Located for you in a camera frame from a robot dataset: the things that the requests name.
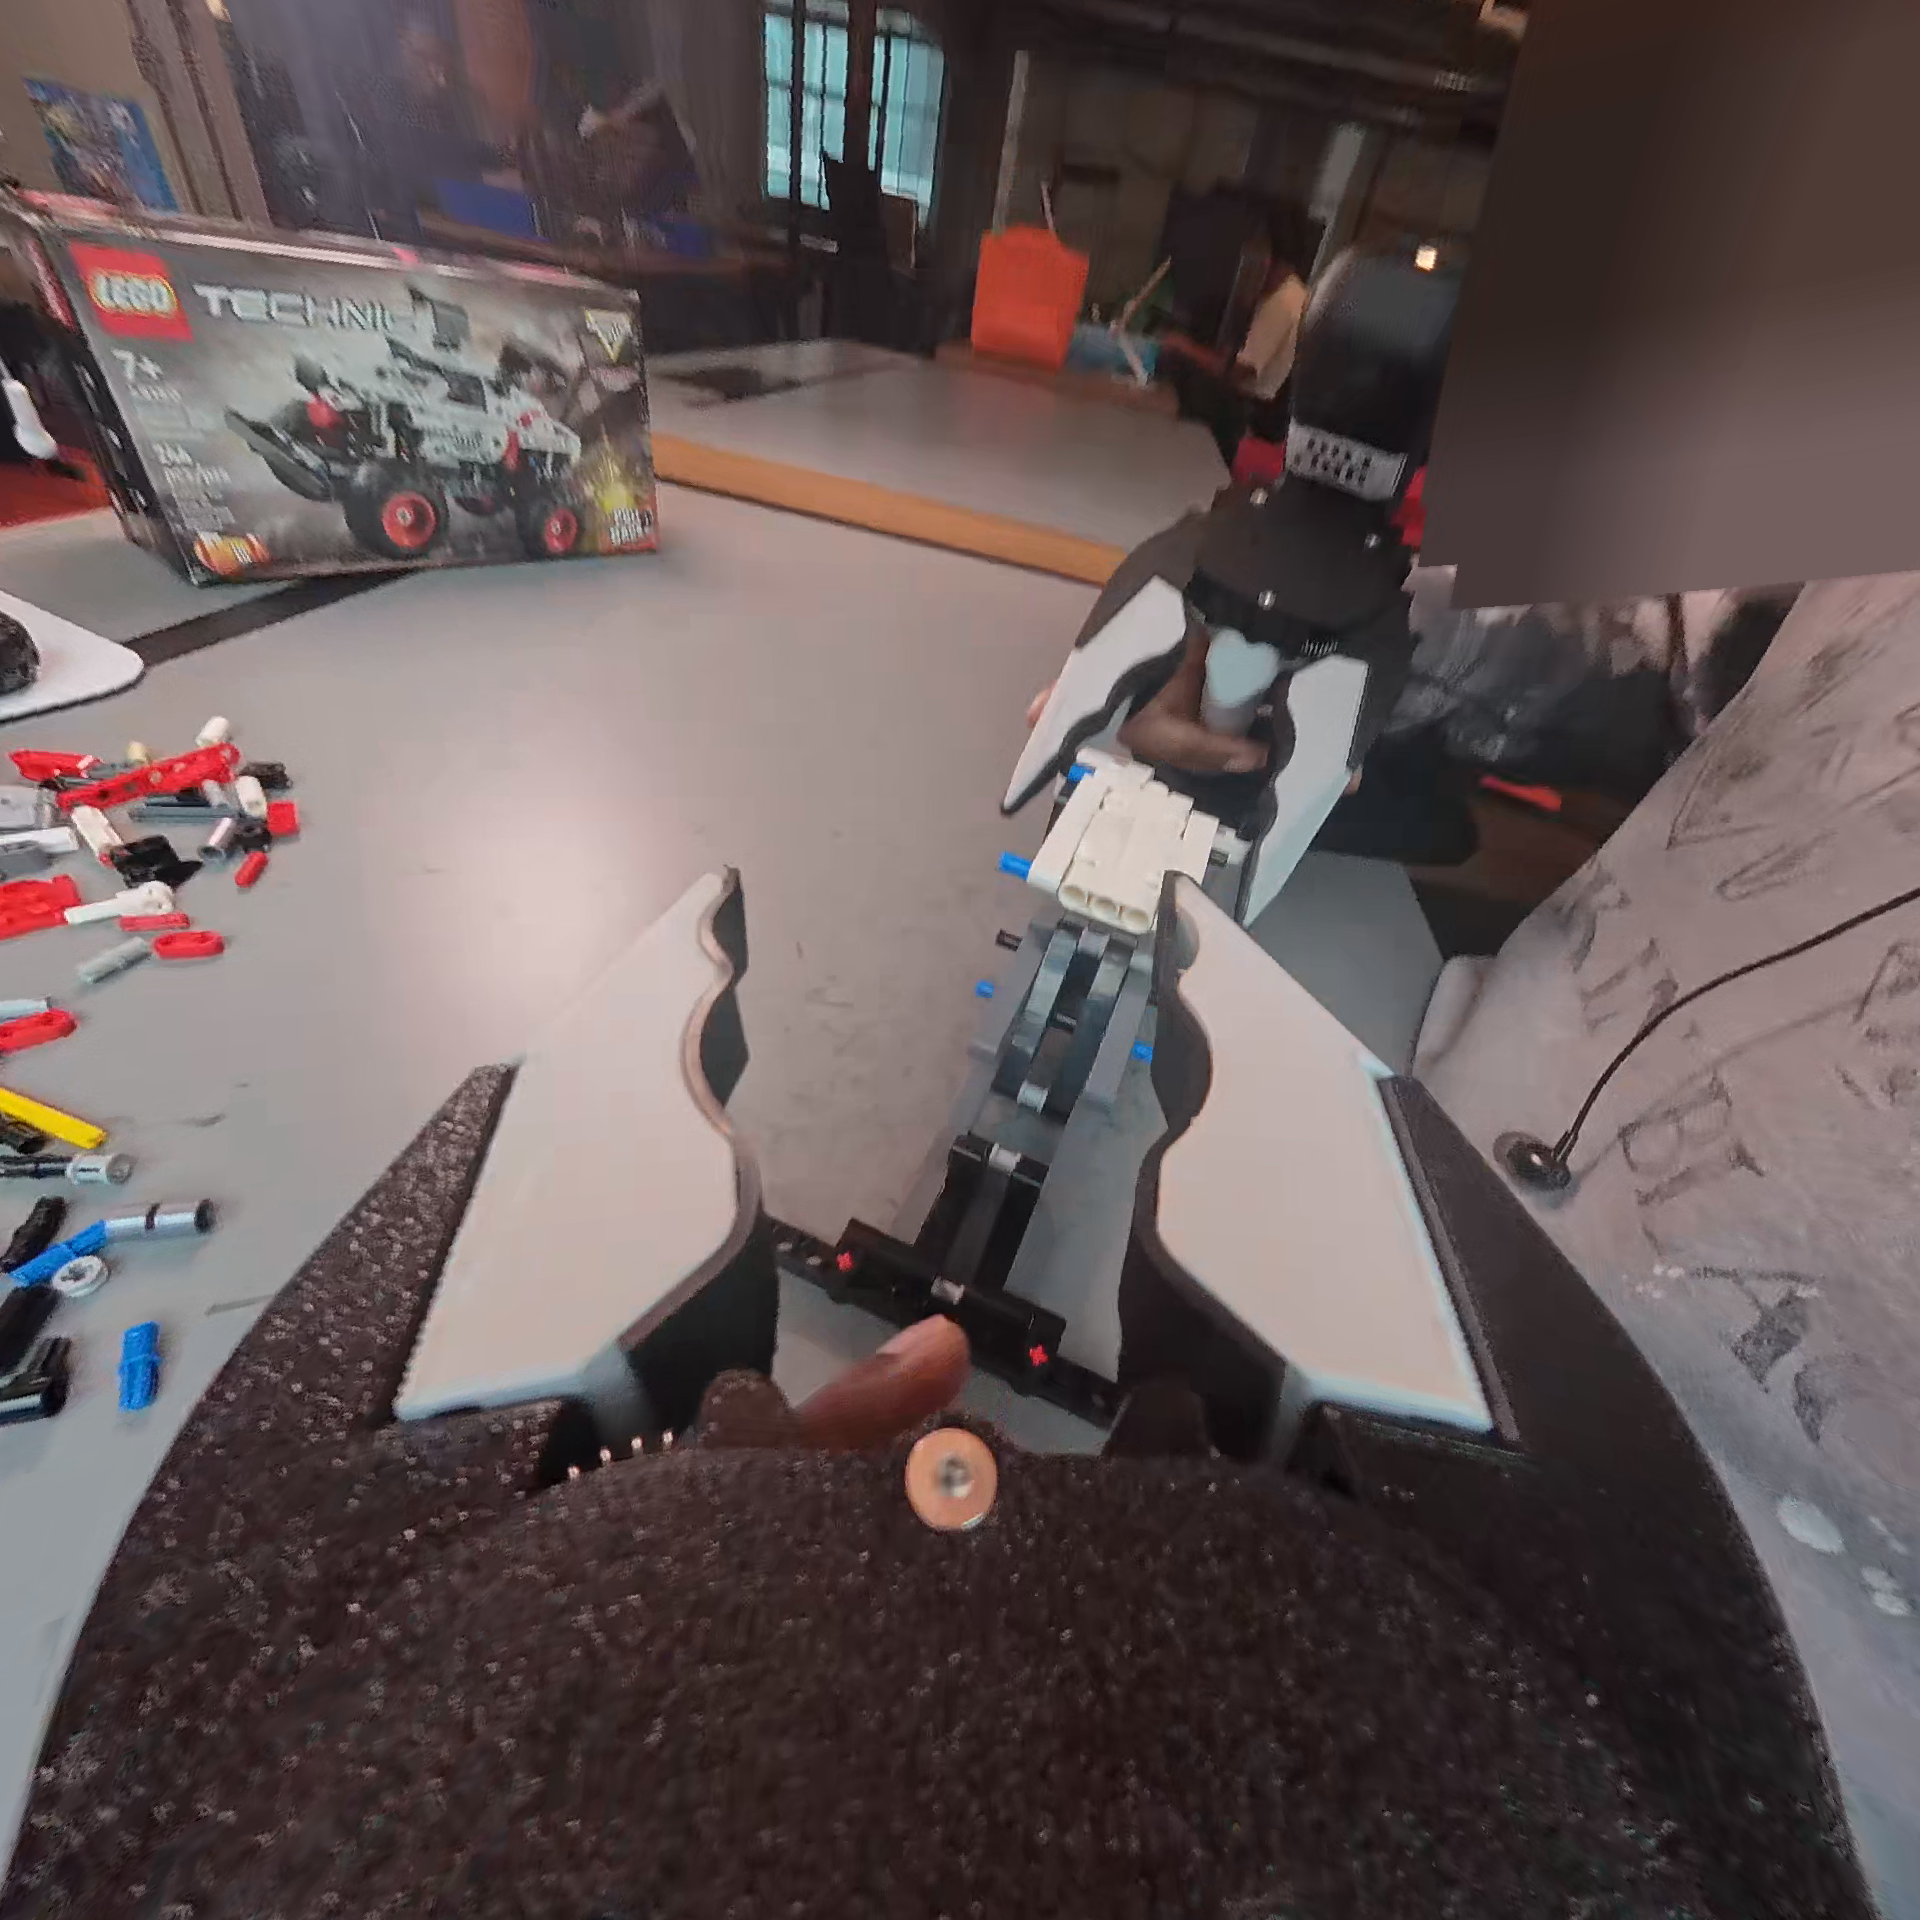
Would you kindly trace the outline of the person's right hand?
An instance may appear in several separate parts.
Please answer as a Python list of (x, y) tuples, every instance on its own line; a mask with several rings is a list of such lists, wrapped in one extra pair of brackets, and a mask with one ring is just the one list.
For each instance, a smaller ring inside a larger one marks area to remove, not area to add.
[(1213, 731), (1201, 718), (1212, 635), (1187, 632), (1180, 660), (1120, 721), (1115, 740), (1134, 758), (1198, 777), (1244, 777), (1267, 768), (1268, 747), (1253, 735)]

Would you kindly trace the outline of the paned window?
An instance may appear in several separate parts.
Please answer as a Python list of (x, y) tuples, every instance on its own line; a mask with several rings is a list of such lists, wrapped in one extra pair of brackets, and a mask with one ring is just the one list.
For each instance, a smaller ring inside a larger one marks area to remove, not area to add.
[[(760, 187), (768, 200), (827, 208), (825, 160), (844, 156), (847, 4), (760, 4)], [(871, 48), (869, 163), (880, 192), (933, 211), (944, 140), (945, 55), (925, 22), (880, 7)]]

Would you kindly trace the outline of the toy truck set box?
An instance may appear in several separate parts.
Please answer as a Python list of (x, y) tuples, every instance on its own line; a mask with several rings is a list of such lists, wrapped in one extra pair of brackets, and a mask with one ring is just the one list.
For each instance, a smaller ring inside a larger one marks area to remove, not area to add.
[(639, 305), (603, 281), (6, 187), (5, 296), (191, 585), (659, 547)]

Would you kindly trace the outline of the blue crate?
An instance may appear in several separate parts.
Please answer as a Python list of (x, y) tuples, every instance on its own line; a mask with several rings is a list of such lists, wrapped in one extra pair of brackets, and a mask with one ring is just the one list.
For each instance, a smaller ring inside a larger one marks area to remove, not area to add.
[(534, 203), (517, 185), (431, 175), (429, 198), (438, 217), (448, 223), (509, 235), (524, 243), (543, 237)]

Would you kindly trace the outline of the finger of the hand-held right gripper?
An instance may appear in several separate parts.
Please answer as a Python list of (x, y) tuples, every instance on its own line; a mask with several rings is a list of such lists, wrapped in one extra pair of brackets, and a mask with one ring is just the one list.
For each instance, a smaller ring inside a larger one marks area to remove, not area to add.
[(1255, 923), (1272, 905), (1312, 845), (1356, 766), (1356, 739), (1369, 668), (1328, 655), (1285, 677), (1276, 739), (1260, 804), (1246, 830), (1240, 920)]
[(1140, 687), (1180, 660), (1187, 628), (1183, 593), (1155, 577), (1070, 651), (1025, 721), (998, 803), (1004, 817), (1016, 816), (1049, 782), (1065, 777), (1076, 755), (1129, 710)]

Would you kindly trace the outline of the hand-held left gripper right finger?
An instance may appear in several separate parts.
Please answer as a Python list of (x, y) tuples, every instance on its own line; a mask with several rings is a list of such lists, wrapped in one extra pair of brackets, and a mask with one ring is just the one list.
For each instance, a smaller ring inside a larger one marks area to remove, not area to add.
[(1317, 1415), (1472, 1444), (1497, 1385), (1408, 1169), (1396, 1077), (1196, 879), (1166, 877), (1127, 1243), (1127, 1385), (1182, 1385), (1206, 1439), (1285, 1461)]

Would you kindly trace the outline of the orange bag black trim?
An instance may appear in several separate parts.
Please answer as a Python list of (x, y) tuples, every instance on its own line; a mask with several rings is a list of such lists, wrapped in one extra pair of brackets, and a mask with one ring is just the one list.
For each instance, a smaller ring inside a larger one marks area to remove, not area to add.
[(968, 345), (976, 355), (1055, 375), (1087, 294), (1091, 256), (1047, 225), (984, 230), (976, 252)]

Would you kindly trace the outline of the brick-built truck chassis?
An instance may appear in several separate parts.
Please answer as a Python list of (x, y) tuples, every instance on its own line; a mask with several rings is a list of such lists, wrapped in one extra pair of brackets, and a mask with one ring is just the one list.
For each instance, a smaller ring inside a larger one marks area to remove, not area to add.
[(904, 1225), (852, 1217), (822, 1238), (777, 1220), (787, 1280), (886, 1328), (940, 1312), (974, 1364), (1005, 1388), (1105, 1428), (1115, 1357), (1091, 1356), (1095, 1310), (1112, 1305), (1095, 1228), (1125, 1199), (1095, 1198), (1096, 1159), (1120, 1140), (1120, 1097), (1155, 1052), (1155, 935), (1161, 883), (1235, 875), (1235, 838), (1139, 763), (1087, 750), (1031, 857), (1000, 869), (1043, 902), (1004, 979), (976, 991), (987, 1019), (951, 1137), (924, 1169)]

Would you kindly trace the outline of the person's left hand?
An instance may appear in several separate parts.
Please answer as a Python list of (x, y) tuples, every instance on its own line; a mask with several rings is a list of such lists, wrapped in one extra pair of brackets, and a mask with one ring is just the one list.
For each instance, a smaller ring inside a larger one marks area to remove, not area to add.
[(957, 1403), (968, 1379), (968, 1335), (929, 1313), (812, 1395), (798, 1436), (825, 1451), (884, 1449)]

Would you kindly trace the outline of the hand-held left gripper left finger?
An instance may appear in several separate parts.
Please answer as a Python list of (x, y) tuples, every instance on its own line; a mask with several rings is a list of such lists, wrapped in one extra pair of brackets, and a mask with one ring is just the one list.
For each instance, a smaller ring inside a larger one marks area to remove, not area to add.
[(611, 1453), (768, 1373), (779, 1281), (728, 1116), (749, 1048), (739, 870), (709, 870), (517, 1057), (392, 1398), (401, 1424), (563, 1403)]

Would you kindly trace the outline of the blue wall poster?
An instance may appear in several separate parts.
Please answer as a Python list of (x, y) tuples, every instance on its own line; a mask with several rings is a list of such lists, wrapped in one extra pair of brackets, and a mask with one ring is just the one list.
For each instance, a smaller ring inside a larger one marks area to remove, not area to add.
[(167, 214), (181, 211), (139, 102), (52, 80), (23, 80), (23, 89), (61, 192)]

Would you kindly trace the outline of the grey desk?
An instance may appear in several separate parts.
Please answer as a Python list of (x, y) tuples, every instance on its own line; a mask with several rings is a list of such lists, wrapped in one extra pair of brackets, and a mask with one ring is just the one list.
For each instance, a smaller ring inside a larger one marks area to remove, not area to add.
[(145, 677), (5, 747), (177, 750), (209, 715), (283, 760), (303, 838), (223, 960), (131, 976), (5, 1085), (100, 1125), (133, 1203), (214, 1233), (119, 1257), (57, 1324), (65, 1409), (5, 1430), (5, 1839), (112, 1548), (260, 1305), (478, 1065), (703, 873), (743, 877), (752, 1048), (731, 1101), (768, 1208), (899, 1228), (949, 1137), (976, 983), (1024, 894), (996, 803), (1092, 590), (669, 488), (637, 560), (429, 572), (294, 614), (187, 590), (110, 517), (5, 534), (5, 590), (139, 632)]

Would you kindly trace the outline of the grey bleached hoodie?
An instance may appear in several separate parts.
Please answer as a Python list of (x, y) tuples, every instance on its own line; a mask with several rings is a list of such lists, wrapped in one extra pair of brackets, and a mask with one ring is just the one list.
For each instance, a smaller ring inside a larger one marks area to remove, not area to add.
[(1536, 1198), (1713, 1456), (1782, 1603), (1884, 1915), (1915, 1915), (1915, 574), (1812, 582), (1753, 679), (1483, 961), (1414, 1072), (1477, 1144), (1559, 1135), (1673, 997), (1745, 969), (1598, 1094)]

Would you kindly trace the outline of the pile of red white brick parts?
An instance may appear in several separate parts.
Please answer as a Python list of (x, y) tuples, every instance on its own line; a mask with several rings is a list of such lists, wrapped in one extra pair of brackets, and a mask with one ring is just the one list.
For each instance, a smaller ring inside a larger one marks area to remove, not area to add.
[(19, 750), (5, 763), (1, 939), (29, 947), (48, 984), (5, 987), (5, 1054), (52, 1045), (84, 1001), (225, 957), (225, 917), (303, 838), (292, 769), (255, 758), (209, 715), (183, 751), (131, 742), (119, 758)]

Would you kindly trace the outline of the wood-edged table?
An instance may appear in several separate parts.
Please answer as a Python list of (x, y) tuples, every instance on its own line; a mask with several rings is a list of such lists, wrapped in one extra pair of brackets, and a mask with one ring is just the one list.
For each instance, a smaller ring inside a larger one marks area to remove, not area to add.
[(649, 361), (668, 488), (1102, 588), (1228, 485), (1209, 433), (968, 351), (809, 340)]

